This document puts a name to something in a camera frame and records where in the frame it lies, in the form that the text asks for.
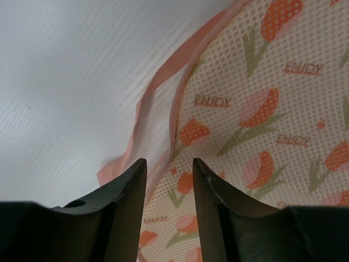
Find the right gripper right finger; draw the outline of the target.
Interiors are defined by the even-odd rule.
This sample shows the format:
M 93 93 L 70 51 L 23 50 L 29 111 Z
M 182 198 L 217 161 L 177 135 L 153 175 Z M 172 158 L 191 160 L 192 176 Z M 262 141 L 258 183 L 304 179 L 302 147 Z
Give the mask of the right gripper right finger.
M 348 261 L 348 208 L 264 204 L 192 163 L 204 261 Z

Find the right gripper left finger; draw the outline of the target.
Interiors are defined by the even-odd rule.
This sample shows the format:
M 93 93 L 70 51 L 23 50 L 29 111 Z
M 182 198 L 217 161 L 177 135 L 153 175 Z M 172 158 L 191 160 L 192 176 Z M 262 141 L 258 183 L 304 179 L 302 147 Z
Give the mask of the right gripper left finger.
M 1 261 L 136 261 L 147 162 L 63 207 L 1 202 Z

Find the pink mesh laundry bag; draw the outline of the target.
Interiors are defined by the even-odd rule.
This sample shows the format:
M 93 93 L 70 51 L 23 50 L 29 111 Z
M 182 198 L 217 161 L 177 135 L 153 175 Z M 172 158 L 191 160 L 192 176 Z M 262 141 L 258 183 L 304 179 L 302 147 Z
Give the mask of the pink mesh laundry bag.
M 197 36 L 147 88 L 184 69 L 140 261 L 201 261 L 194 158 L 276 209 L 348 205 L 348 1 L 234 1 Z

